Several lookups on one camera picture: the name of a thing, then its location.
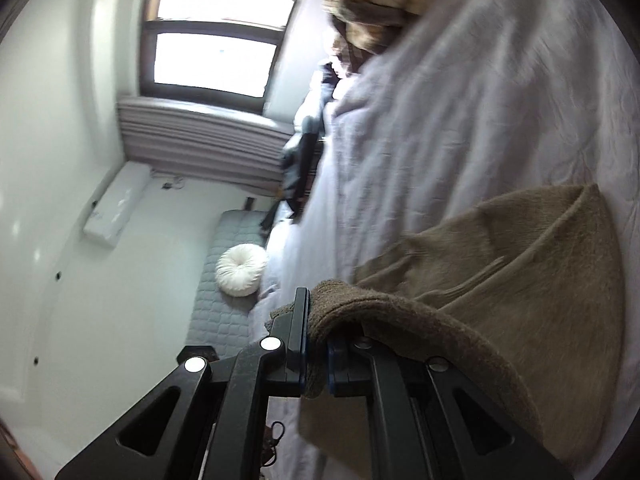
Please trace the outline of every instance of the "white air conditioner unit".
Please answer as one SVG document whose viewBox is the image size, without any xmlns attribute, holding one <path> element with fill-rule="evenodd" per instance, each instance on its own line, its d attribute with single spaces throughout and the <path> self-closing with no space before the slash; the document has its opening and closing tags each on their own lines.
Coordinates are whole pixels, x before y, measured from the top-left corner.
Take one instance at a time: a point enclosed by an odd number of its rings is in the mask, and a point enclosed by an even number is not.
<svg viewBox="0 0 640 480">
<path fill-rule="evenodd" d="M 89 216 L 84 234 L 91 240 L 115 247 L 150 181 L 151 166 L 127 162 Z"/>
</svg>

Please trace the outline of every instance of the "window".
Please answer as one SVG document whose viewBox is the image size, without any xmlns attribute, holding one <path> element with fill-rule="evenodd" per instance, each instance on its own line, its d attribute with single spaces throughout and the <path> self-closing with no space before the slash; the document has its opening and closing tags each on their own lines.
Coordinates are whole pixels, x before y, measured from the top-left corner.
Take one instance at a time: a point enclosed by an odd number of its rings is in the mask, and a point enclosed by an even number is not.
<svg viewBox="0 0 640 480">
<path fill-rule="evenodd" d="M 262 113 L 296 0 L 147 0 L 140 93 Z"/>
</svg>

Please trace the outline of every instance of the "white round pillow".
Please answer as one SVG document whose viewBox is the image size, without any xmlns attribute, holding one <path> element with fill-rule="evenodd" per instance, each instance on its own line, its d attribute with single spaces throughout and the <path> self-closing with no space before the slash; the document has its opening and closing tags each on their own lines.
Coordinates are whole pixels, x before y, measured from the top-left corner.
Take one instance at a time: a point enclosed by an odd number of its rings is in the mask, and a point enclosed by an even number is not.
<svg viewBox="0 0 640 480">
<path fill-rule="evenodd" d="M 253 294 L 267 266 L 267 251 L 255 244 L 240 244 L 226 251 L 216 265 L 220 290 L 235 298 Z"/>
</svg>

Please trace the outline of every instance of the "dark window frame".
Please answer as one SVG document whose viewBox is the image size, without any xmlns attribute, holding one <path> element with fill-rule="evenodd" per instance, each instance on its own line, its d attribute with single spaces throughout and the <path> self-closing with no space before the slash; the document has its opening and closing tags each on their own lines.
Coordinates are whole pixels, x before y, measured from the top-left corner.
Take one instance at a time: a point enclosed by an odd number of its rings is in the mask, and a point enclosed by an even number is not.
<svg viewBox="0 0 640 480">
<path fill-rule="evenodd" d="M 262 114 L 266 99 L 273 85 L 274 74 L 280 61 L 282 47 L 287 38 L 289 26 L 297 14 L 301 0 L 295 0 L 286 26 L 279 28 L 261 27 L 233 22 L 190 22 L 187 20 L 148 20 L 151 5 L 159 4 L 159 0 L 145 0 L 144 11 L 140 24 L 140 66 L 139 85 L 140 95 L 159 97 L 177 101 L 188 101 L 207 105 L 232 108 L 255 114 Z M 260 41 L 276 46 L 269 70 L 269 78 L 262 97 L 252 97 L 233 92 L 156 83 L 154 72 L 156 65 L 156 46 L 158 34 L 174 32 L 177 34 L 209 34 L 212 36 L 227 36 L 245 40 Z"/>
</svg>

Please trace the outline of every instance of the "bed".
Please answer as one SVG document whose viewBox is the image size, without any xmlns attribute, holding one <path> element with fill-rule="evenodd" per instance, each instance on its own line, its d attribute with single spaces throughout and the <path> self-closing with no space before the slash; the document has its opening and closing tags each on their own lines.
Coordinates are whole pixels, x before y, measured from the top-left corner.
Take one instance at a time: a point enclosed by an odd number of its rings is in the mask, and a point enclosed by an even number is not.
<svg viewBox="0 0 640 480">
<path fill-rule="evenodd" d="M 626 279 L 625 350 L 590 480 L 640 406 L 640 67 L 599 0 L 436 0 L 325 111 L 326 149 L 300 222 L 277 224 L 250 338 L 297 286 L 351 281 L 402 232 L 421 232 L 515 189 L 596 182 Z M 298 401 L 271 399 L 287 433 L 271 480 L 354 479 L 294 430 Z"/>
</svg>

